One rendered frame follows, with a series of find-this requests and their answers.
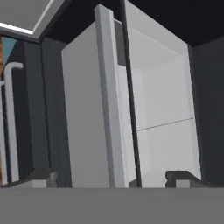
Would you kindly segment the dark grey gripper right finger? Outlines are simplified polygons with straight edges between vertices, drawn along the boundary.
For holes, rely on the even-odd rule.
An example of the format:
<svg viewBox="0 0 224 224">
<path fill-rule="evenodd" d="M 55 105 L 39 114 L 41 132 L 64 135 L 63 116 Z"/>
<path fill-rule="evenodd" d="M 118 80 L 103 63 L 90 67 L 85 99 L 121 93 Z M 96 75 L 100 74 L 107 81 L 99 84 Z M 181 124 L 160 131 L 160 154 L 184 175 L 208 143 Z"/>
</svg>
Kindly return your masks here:
<svg viewBox="0 0 224 224">
<path fill-rule="evenodd" d="M 213 184 L 196 178 L 189 171 L 166 171 L 166 188 L 214 187 Z"/>
</svg>

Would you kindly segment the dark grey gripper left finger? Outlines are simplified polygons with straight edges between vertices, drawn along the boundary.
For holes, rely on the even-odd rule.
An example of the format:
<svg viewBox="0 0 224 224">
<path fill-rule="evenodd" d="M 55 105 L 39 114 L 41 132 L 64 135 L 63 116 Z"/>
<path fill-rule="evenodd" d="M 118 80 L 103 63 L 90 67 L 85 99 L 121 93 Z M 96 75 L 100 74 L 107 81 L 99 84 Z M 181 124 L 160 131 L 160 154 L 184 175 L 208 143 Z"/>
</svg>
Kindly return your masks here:
<svg viewBox="0 0 224 224">
<path fill-rule="evenodd" d="M 34 169 L 25 178 L 6 184 L 6 188 L 57 188 L 57 172 L 52 169 Z"/>
</svg>

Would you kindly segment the white fridge door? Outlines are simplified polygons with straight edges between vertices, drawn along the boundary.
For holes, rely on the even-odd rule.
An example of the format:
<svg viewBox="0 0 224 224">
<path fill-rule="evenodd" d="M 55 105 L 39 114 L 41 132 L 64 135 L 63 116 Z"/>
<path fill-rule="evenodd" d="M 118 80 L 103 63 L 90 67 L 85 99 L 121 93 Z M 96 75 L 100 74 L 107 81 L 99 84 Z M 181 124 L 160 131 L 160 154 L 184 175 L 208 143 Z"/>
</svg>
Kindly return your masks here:
<svg viewBox="0 0 224 224">
<path fill-rule="evenodd" d="M 110 187 L 95 23 L 63 49 L 62 66 L 72 185 L 82 188 Z M 124 124 L 119 72 L 117 86 L 123 160 L 129 185 L 133 159 L 128 155 L 128 126 Z"/>
</svg>

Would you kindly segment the white fridge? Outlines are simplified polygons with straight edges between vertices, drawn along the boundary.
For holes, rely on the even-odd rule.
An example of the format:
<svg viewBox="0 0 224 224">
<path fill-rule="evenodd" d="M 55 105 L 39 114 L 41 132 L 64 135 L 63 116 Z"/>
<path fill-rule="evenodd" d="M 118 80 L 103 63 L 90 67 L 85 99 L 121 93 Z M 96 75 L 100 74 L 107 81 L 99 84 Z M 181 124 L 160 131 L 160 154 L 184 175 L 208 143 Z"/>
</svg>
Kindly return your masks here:
<svg viewBox="0 0 224 224">
<path fill-rule="evenodd" d="M 129 58 L 118 61 L 125 184 L 164 188 L 167 171 L 201 177 L 187 44 L 128 0 Z"/>
</svg>

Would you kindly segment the dark grey cupboard door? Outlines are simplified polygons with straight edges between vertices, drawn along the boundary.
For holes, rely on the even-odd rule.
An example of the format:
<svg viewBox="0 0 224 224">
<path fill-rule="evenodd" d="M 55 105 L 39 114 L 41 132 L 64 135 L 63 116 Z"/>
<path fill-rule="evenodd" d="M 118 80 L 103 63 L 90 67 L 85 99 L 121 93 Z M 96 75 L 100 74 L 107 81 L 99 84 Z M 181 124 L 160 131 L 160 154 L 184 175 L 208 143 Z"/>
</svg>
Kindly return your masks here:
<svg viewBox="0 0 224 224">
<path fill-rule="evenodd" d="M 12 72 L 21 178 L 40 168 L 53 168 L 59 187 L 72 185 L 61 51 L 65 44 L 46 38 L 40 44 L 18 40 L 9 62 Z"/>
</svg>

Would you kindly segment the dark grey cupboard panel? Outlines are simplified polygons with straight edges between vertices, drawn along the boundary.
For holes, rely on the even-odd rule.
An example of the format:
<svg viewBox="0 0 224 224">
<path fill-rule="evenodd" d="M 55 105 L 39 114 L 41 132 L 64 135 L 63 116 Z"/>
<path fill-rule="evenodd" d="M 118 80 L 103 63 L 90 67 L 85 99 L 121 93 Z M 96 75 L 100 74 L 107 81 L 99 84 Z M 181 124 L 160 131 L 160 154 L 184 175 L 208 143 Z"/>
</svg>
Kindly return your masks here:
<svg viewBox="0 0 224 224">
<path fill-rule="evenodd" d="M 224 37 L 188 46 L 202 179 L 224 186 Z"/>
</svg>

